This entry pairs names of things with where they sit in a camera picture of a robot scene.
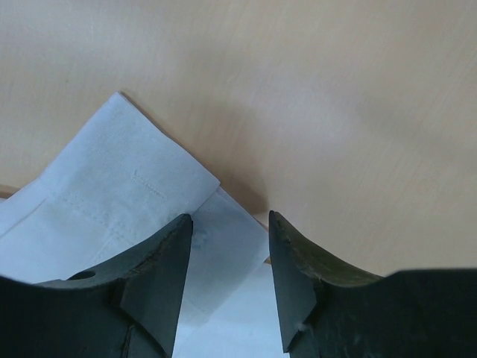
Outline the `white long sleeve shirt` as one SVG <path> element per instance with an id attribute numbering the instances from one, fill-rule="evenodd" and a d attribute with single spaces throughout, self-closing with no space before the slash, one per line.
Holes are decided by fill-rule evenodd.
<path id="1" fill-rule="evenodd" d="M 121 93 L 1 202 L 1 274 L 66 279 L 193 220 L 176 357 L 281 357 L 268 232 Z"/>

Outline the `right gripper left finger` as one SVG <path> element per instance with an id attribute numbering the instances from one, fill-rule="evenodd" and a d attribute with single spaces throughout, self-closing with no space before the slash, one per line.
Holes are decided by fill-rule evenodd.
<path id="1" fill-rule="evenodd" d="M 182 214 L 67 280 L 1 279 L 3 357 L 170 357 L 193 234 Z"/>

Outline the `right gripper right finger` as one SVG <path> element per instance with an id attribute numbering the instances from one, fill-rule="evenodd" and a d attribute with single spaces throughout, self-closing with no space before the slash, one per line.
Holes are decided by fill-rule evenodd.
<path id="1" fill-rule="evenodd" d="M 474 357 L 476 270 L 386 277 L 316 245 L 280 213 L 269 250 L 282 348 L 291 357 Z"/>

